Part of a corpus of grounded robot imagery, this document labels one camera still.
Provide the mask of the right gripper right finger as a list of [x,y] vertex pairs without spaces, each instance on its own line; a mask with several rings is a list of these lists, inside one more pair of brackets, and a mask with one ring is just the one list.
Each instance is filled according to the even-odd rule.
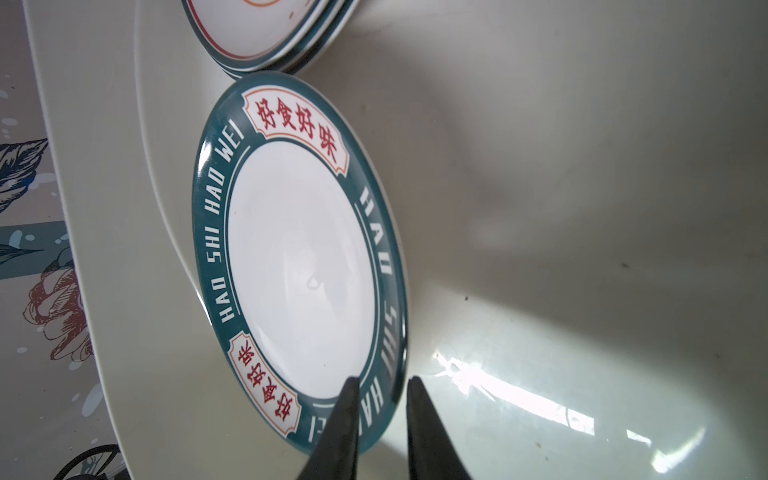
[[471,478],[418,376],[408,381],[406,419],[411,480]]

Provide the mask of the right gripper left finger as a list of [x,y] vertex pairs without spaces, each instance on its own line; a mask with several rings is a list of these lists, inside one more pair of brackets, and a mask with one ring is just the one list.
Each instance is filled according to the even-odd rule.
[[355,480],[359,449],[359,380],[349,377],[298,480]]

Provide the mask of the green rim plate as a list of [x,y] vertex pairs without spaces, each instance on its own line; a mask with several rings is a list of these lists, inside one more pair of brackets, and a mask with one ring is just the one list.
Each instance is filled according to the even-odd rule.
[[406,266],[375,168],[342,114],[277,72],[233,83],[202,132],[191,194],[201,301],[233,374],[296,449],[359,382],[359,448],[405,383]]
[[211,58],[227,75],[235,80],[256,71],[279,71],[295,75],[325,52],[349,21],[360,2],[330,1],[320,14],[317,20],[319,23],[312,26],[293,49],[269,65],[262,65],[254,71],[232,69],[221,63],[215,56]]

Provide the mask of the large orange sunburst plate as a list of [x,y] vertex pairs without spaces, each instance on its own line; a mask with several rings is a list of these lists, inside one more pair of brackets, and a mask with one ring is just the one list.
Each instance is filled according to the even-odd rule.
[[252,72],[286,55],[323,13],[326,1],[183,0],[186,17],[220,65]]

